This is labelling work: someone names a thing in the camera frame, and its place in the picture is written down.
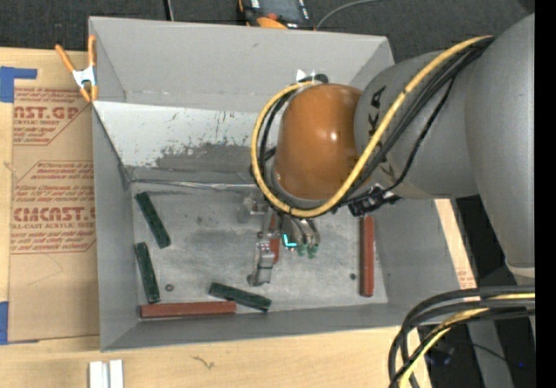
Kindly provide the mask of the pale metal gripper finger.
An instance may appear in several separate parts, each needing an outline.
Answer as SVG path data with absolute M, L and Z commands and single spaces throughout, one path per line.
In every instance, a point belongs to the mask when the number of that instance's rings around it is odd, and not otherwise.
M 243 199 L 237 211 L 237 220 L 240 223 L 247 223 L 252 216 L 263 215 L 267 212 L 268 205 L 265 201 L 252 196 Z
M 255 244 L 254 268 L 247 277 L 250 286 L 262 286 L 271 281 L 272 271 L 275 263 L 275 253 L 269 242 L 257 242 Z

